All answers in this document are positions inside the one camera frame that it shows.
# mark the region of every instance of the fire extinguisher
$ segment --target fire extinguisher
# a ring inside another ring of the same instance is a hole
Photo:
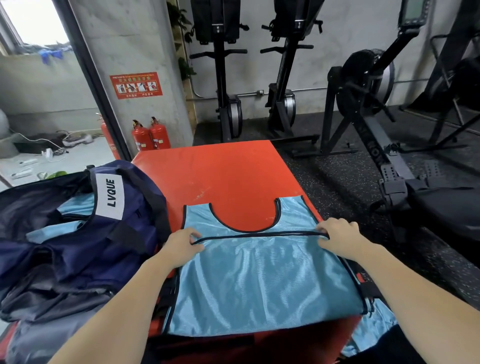
[[[141,150],[155,149],[148,129],[141,125],[137,120],[133,121],[132,136],[135,144],[137,144],[137,149],[139,152]]]
[[[110,147],[110,150],[112,151],[113,156],[115,157],[116,160],[121,159],[120,154],[118,153],[117,147],[113,142],[112,136],[108,132],[107,125],[105,124],[105,120],[103,120],[103,117],[101,114],[99,114],[98,112],[96,114],[100,117],[100,120],[102,121],[102,123],[100,124],[100,129],[102,129],[103,136],[107,140],[108,146]]]
[[[168,138],[167,128],[152,116],[152,126],[150,126],[150,134],[156,149],[169,149],[170,140]]]

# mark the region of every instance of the human arm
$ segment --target human arm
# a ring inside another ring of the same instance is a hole
[[[429,282],[363,237],[355,222],[329,218],[318,244],[359,263],[394,312],[406,337],[428,364],[478,363],[480,312]]]
[[[142,360],[153,310],[170,271],[204,249],[191,245],[187,228],[171,234],[164,247],[146,260],[132,279],[83,325],[49,364],[136,364]]]

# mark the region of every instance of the right forearm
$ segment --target right forearm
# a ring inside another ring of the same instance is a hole
[[[367,249],[357,262],[378,286],[423,359],[449,364],[477,360],[480,313],[415,273],[382,246],[369,244]]]

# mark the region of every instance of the white floor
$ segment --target white floor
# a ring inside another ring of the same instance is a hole
[[[67,149],[68,153],[61,156],[54,156],[52,161],[47,161],[44,157],[35,154],[19,154],[13,158],[0,159],[0,174],[8,180],[12,185],[38,181],[37,174],[46,172],[49,175],[64,170],[67,173],[79,172],[84,170],[89,164],[101,166],[114,160],[112,152],[104,137],[94,139],[90,144],[79,144],[71,149]],[[37,159],[37,163],[28,166],[21,166],[21,161],[29,159]],[[32,174],[18,179],[12,179],[13,173],[24,170],[32,170]],[[0,191],[7,187],[0,182]]]

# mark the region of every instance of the fire extinguisher instruction sign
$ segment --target fire extinguisher instruction sign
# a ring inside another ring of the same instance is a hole
[[[162,96],[157,72],[110,75],[118,99]]]

